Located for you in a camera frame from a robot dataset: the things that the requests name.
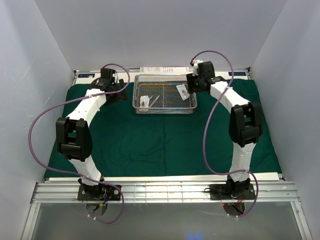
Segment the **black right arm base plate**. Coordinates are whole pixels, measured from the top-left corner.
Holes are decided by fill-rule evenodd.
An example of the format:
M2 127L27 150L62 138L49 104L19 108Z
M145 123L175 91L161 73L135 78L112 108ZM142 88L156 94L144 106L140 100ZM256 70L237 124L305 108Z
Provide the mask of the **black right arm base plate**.
M209 194L211 200L254 200L256 193L253 185L250 184L247 190L233 191L227 190L225 184L210 184L203 191Z

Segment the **metal wire mesh tray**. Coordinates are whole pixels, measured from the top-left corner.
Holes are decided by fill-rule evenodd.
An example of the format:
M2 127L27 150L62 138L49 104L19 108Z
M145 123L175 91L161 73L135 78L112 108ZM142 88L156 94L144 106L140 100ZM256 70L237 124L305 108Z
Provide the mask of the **metal wire mesh tray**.
M197 107L194 93L182 100L176 86L185 85L188 91L187 77L184 74L139 74L134 78L132 106L136 114L192 114ZM151 108L141 108L141 96L149 96L149 105L157 97Z

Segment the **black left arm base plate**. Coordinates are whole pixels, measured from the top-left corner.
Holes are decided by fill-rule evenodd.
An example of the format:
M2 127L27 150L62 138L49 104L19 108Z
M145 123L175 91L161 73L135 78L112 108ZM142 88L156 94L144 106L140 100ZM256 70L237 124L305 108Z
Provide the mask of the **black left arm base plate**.
M78 201L110 201L121 200L121 185L116 185L117 188L110 185L98 184L98 185L81 185L78 189L77 200Z

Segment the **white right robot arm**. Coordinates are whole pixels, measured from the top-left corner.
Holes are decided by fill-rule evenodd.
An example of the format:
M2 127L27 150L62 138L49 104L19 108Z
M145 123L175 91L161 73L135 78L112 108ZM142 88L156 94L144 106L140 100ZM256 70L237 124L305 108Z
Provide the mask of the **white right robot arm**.
M232 162L224 187L219 194L237 199L250 187L250 163L253 150L263 134L263 111L258 102L240 96L224 78L215 76L210 61L192 60L192 73L186 75L190 94L207 92L230 113L228 133L233 142Z

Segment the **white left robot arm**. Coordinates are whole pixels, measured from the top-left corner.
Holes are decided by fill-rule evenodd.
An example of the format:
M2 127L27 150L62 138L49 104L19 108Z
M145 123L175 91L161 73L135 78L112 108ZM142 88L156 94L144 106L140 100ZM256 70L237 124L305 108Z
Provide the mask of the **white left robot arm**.
M93 80L86 91L86 99L66 117L55 123L57 151L64 156L82 177L78 180L83 191L95 200L107 195L107 187L100 183L103 174L92 158L93 140L90 124L102 106L127 100L128 93L114 69L101 68L100 77Z

